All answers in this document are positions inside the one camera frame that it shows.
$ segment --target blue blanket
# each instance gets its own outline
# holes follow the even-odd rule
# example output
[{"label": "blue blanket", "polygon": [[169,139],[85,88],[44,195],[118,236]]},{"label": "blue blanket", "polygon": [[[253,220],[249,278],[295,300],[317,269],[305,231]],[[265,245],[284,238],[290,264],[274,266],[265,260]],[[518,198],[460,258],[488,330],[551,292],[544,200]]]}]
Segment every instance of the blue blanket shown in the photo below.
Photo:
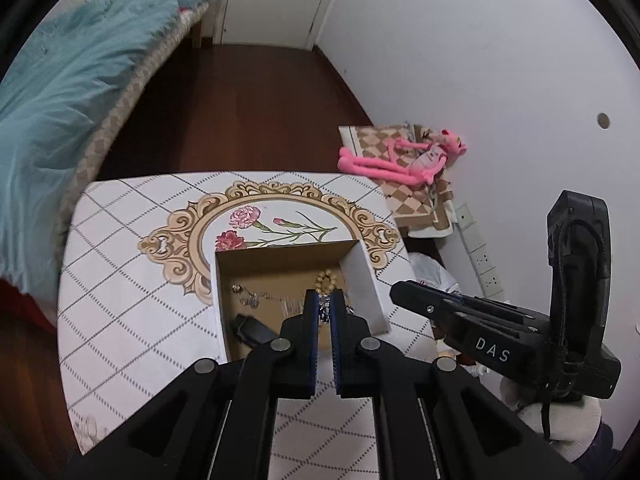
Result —
[{"label": "blue blanket", "polygon": [[178,5],[82,4],[41,23],[0,84],[0,278],[37,301],[57,303],[62,194],[136,65],[175,26]]}]

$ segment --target person's hand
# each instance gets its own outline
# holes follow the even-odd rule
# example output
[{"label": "person's hand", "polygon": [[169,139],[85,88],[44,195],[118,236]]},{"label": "person's hand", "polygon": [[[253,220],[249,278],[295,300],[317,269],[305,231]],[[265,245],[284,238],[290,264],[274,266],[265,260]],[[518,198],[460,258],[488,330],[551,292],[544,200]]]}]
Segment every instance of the person's hand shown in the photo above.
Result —
[{"label": "person's hand", "polygon": [[[515,411],[527,426],[539,435],[542,430],[542,403],[527,402],[531,391],[515,382],[502,378],[500,382],[502,402]],[[569,462],[579,458],[591,445],[600,426],[600,401],[583,396],[578,402],[552,402],[549,409],[551,447]]]}]

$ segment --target baseboard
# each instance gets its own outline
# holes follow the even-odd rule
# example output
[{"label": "baseboard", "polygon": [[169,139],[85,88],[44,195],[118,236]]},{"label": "baseboard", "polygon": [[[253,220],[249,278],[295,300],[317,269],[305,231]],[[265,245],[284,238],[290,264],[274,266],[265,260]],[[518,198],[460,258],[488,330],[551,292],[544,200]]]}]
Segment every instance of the baseboard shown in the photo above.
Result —
[{"label": "baseboard", "polygon": [[351,105],[353,105],[353,107],[358,111],[358,114],[361,116],[361,119],[360,119],[361,124],[348,124],[348,125],[345,124],[345,126],[372,125],[371,119],[369,119],[369,116],[364,111],[364,108],[362,107],[362,105],[360,104],[356,96],[353,94],[353,92],[351,91],[347,83],[345,83],[344,79],[342,79],[340,72],[336,70],[334,64],[331,63],[331,61],[329,61],[329,58],[322,51],[322,49],[319,46],[314,45],[312,52],[315,53],[316,56],[318,56],[318,59],[322,62],[322,64],[324,64],[332,72],[332,74],[334,75],[334,79],[338,83],[338,86],[340,86],[340,89],[342,90],[342,93],[344,94],[345,98],[350,102]]}]

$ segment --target open box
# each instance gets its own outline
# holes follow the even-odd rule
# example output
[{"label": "open box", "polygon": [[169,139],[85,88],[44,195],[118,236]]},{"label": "open box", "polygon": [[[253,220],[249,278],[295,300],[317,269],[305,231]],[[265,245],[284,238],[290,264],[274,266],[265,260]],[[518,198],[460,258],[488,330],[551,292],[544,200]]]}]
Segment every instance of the open box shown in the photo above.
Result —
[{"label": "open box", "polygon": [[[337,288],[346,293],[346,300],[357,316],[369,323],[372,334],[388,332],[388,325],[378,296],[375,275],[369,253],[361,240],[270,246],[263,248],[219,251],[211,265],[213,307],[220,313],[217,333],[225,339],[226,360],[245,357],[250,348],[236,340],[229,322],[237,314],[254,316],[274,332],[280,332],[285,314],[281,300],[304,303],[306,290],[315,288],[316,277],[330,269],[337,279]],[[259,298],[257,308],[241,303],[247,294],[235,293],[233,284],[258,296],[268,294],[271,299]],[[330,348],[327,325],[319,331],[319,349]]]}]

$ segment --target door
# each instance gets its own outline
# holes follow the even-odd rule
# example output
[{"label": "door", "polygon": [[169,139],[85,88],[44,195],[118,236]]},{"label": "door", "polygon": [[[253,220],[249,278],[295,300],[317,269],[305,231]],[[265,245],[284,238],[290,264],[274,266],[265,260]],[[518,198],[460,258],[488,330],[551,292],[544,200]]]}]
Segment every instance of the door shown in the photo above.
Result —
[{"label": "door", "polygon": [[228,0],[222,43],[304,48],[321,0]]}]

